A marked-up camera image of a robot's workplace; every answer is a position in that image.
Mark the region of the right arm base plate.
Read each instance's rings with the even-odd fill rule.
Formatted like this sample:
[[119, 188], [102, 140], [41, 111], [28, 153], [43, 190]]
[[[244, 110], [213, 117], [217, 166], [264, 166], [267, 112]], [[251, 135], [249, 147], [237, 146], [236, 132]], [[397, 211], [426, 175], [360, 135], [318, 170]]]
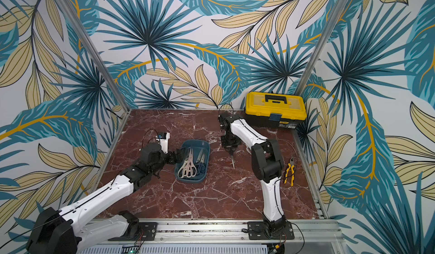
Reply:
[[250, 240], [293, 240], [295, 238], [291, 223], [285, 222], [277, 229], [272, 229], [263, 221], [251, 221], [244, 229]]

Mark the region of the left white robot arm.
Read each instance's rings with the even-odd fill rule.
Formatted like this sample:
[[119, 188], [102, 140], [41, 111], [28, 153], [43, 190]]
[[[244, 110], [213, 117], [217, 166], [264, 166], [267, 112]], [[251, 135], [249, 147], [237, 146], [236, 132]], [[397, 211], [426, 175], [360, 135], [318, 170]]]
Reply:
[[92, 194], [57, 211], [39, 214], [26, 250], [30, 254], [78, 254], [86, 248], [113, 238], [133, 237], [139, 220], [122, 211], [108, 220], [90, 223], [98, 214], [127, 197], [158, 176], [165, 165], [181, 161], [184, 149], [164, 152], [158, 143], [147, 144], [140, 156], [113, 180]]

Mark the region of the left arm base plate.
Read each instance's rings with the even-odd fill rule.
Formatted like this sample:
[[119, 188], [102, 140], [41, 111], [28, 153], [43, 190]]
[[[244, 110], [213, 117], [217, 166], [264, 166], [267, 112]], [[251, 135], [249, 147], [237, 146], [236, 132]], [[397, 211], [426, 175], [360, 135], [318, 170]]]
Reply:
[[157, 232], [157, 222], [140, 222], [136, 231], [130, 235], [123, 236], [120, 240], [123, 241], [145, 241], [151, 242], [155, 240]]

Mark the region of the blue handled scissors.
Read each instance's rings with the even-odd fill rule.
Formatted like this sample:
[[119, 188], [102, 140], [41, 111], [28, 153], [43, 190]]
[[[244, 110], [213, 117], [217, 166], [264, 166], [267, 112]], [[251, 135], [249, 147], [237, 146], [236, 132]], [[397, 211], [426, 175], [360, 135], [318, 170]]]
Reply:
[[205, 158], [205, 150], [202, 149], [197, 158], [197, 174], [204, 174], [206, 172]]

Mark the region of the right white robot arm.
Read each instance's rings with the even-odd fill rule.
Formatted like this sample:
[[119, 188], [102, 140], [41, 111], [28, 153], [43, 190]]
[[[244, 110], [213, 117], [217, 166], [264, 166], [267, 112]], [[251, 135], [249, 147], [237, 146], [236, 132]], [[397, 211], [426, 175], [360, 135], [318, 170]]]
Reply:
[[284, 160], [278, 141], [261, 135], [238, 115], [219, 114], [218, 121], [224, 130], [224, 135], [221, 136], [222, 147], [230, 156], [241, 144], [251, 151], [251, 168], [262, 187], [263, 223], [266, 231], [273, 234], [282, 230], [287, 220], [280, 196]]

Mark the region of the teal plastic storage box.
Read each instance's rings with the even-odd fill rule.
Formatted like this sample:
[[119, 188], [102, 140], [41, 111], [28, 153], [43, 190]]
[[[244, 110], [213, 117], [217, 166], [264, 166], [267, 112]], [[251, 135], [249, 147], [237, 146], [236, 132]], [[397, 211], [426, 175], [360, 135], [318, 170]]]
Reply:
[[204, 140], [187, 140], [180, 149], [181, 159], [175, 167], [175, 177], [180, 182], [198, 184], [206, 179], [210, 144]]

